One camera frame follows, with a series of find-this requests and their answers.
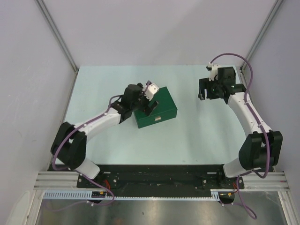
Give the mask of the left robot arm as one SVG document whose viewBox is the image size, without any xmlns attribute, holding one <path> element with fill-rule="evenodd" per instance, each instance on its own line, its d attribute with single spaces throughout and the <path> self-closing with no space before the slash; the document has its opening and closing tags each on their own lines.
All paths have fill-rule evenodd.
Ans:
<svg viewBox="0 0 300 225">
<path fill-rule="evenodd" d="M 158 105 L 153 99 L 158 92 L 159 87 L 150 81 L 145 86 L 130 84 L 122 95 L 111 97 L 107 109 L 99 115 L 82 123 L 62 123 L 51 147 L 53 169 L 58 170 L 56 160 L 59 160 L 67 169 L 87 177 L 93 187 L 101 186 L 104 178 L 99 166 L 86 156 L 87 143 L 104 130 L 124 122 L 137 110 L 149 116 Z"/>
</svg>

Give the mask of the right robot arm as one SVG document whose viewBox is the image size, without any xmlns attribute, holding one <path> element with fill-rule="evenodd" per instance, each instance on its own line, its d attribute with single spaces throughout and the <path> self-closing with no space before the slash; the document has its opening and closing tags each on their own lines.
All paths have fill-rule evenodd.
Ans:
<svg viewBox="0 0 300 225">
<path fill-rule="evenodd" d="M 258 173 L 260 169 L 265 170 L 262 177 L 266 177 L 269 169 L 278 164 L 283 135 L 264 122 L 250 100 L 247 88 L 236 83 L 233 67 L 209 63 L 206 68 L 210 75 L 199 80 L 199 99 L 224 100 L 238 118 L 246 137 L 237 158 L 222 166 L 221 173 L 216 176 L 217 184 L 227 188 L 233 178 Z"/>
</svg>

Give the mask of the green jewelry box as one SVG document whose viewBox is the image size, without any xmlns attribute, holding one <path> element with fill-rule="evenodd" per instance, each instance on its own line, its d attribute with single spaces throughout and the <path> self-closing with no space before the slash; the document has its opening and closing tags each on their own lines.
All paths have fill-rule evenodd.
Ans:
<svg viewBox="0 0 300 225">
<path fill-rule="evenodd" d="M 140 110 L 134 112 L 138 128 L 144 128 L 176 118 L 178 109 L 167 87 L 160 88 L 159 92 L 150 102 L 150 105 L 155 101 L 158 102 L 158 105 L 149 116 L 146 116 L 145 113 Z"/>
</svg>

